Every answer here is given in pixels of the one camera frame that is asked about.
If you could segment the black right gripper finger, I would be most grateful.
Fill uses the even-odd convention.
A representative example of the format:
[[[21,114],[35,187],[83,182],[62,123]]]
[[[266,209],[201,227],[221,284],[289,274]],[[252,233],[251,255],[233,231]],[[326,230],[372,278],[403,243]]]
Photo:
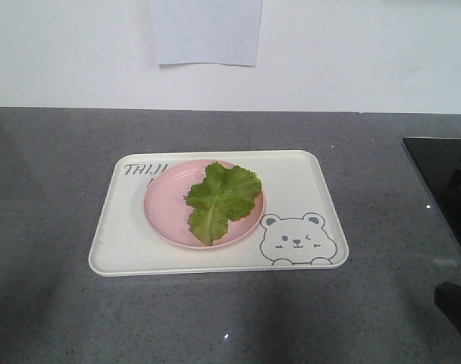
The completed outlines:
[[[445,281],[434,290],[434,304],[461,335],[461,286]]]

